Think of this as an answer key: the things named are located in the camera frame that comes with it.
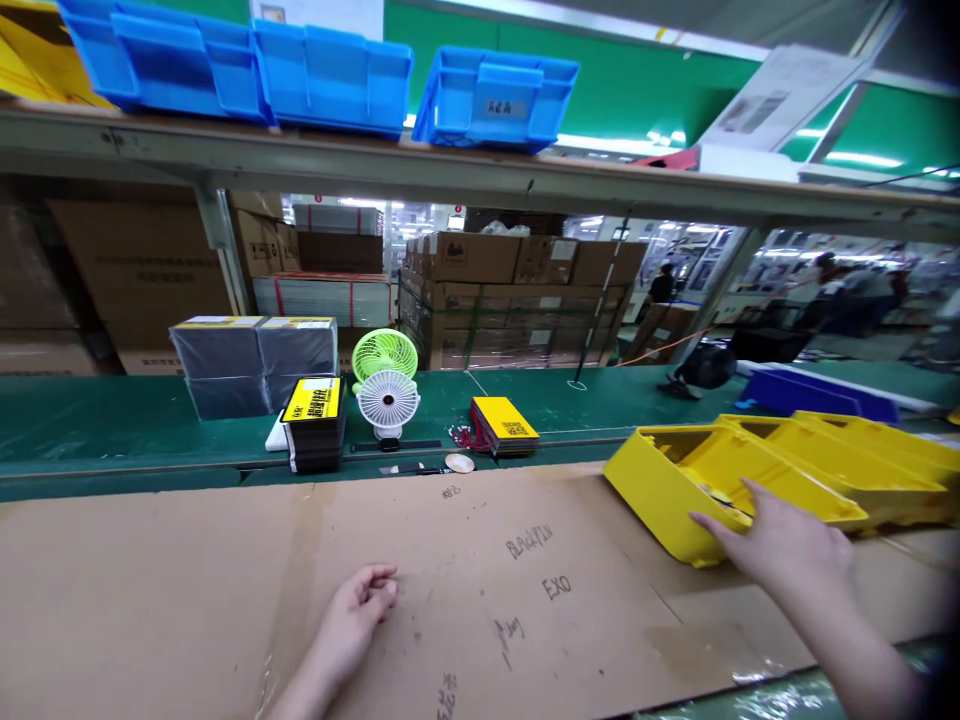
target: yellow plastic tray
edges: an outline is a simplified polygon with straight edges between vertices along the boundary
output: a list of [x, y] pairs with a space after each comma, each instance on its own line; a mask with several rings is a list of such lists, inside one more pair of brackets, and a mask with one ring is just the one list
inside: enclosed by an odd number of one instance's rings
[[[694, 567], [715, 565], [724, 553], [689, 513], [702, 512], [744, 532], [755, 511], [743, 477], [842, 529], [867, 519], [855, 502], [804, 475], [759, 439], [728, 426], [637, 428], [603, 473], [667, 552]], [[704, 487], [726, 496], [735, 510]]]
[[924, 480], [960, 490], [960, 450], [850, 415], [798, 411], [793, 417], [868, 452], [880, 452], [885, 460]]
[[718, 422], [762, 438], [787, 462], [856, 502], [870, 516], [864, 528], [950, 517], [949, 493], [943, 486], [888, 462], [882, 452], [845, 442], [839, 430], [824, 430], [820, 421], [721, 415]]

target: green workbench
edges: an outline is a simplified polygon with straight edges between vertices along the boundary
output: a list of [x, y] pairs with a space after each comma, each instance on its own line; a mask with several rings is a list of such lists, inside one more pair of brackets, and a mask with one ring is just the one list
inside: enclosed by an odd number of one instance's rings
[[[805, 367], [901, 392], [907, 383], [913, 396], [960, 404], [960, 379], [902, 363]], [[351, 396], [343, 467], [322, 477], [375, 477], [400, 457], [441, 465], [455, 449], [448, 429], [467, 423], [470, 400], [481, 394], [509, 397], [541, 435], [534, 457], [501, 461], [504, 467], [603, 460], [637, 425], [704, 423], [723, 412], [745, 412], [733, 405], [745, 378], [691, 402], [656, 390], [664, 372], [662, 366], [586, 369], [585, 389], [571, 386], [572, 370], [418, 373], [421, 405], [403, 437], [440, 440], [442, 448], [389, 457], [351, 453], [353, 443], [373, 441]], [[0, 501], [297, 481], [285, 453], [264, 450], [273, 417], [200, 422], [178, 377], [0, 378], [0, 403]], [[940, 421], [912, 425], [929, 432], [950, 428]], [[480, 469], [498, 466], [489, 456], [475, 460]]]

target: cardboard sheet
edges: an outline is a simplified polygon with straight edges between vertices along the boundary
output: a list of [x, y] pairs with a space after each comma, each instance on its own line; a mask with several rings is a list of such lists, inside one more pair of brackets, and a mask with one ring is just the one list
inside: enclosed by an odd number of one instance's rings
[[[882, 539], [857, 555], [888, 638], [945, 627], [949, 572]], [[811, 662], [762, 591], [673, 561], [590, 463], [0, 505], [0, 716], [257, 717], [377, 560], [399, 604], [334, 718], [435, 717], [452, 676], [458, 720], [605, 717]]]

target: qr code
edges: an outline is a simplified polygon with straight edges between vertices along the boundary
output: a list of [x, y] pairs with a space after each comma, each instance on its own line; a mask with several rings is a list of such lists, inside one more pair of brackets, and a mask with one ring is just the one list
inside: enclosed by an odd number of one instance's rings
[[523, 423], [503, 423], [508, 435], [529, 435]]

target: blue bin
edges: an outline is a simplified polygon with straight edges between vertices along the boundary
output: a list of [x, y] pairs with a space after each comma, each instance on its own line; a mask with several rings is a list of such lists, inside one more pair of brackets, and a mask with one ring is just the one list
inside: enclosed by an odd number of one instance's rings
[[246, 26], [132, 3], [58, 5], [94, 91], [121, 109], [272, 123]]
[[756, 370], [740, 394], [781, 415], [797, 410], [856, 415], [896, 425], [900, 411], [892, 400], [789, 370]]
[[488, 50], [437, 50], [413, 139], [537, 153], [557, 141], [579, 63]]
[[354, 33], [254, 20], [264, 92], [281, 125], [403, 132], [413, 50]]

